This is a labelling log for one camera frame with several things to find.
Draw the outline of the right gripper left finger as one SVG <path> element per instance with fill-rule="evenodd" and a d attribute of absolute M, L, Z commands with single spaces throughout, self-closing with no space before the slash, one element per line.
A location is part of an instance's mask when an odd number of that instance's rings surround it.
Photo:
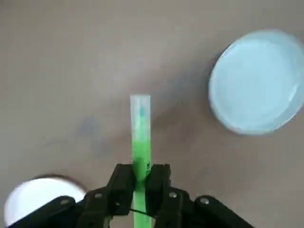
<path fill-rule="evenodd" d="M 127 216 L 133 200 L 135 176 L 131 164 L 117 164 L 105 187 L 89 191 L 80 202 L 60 196 L 12 228 L 108 228 L 114 216 Z"/>

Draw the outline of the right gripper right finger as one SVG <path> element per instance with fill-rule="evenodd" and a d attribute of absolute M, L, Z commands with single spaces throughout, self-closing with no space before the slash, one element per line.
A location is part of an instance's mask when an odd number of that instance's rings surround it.
<path fill-rule="evenodd" d="M 171 186 L 168 164 L 155 164 L 146 180 L 147 213 L 155 228 L 251 228 L 252 225 L 210 195 L 191 200 L 188 192 Z"/>

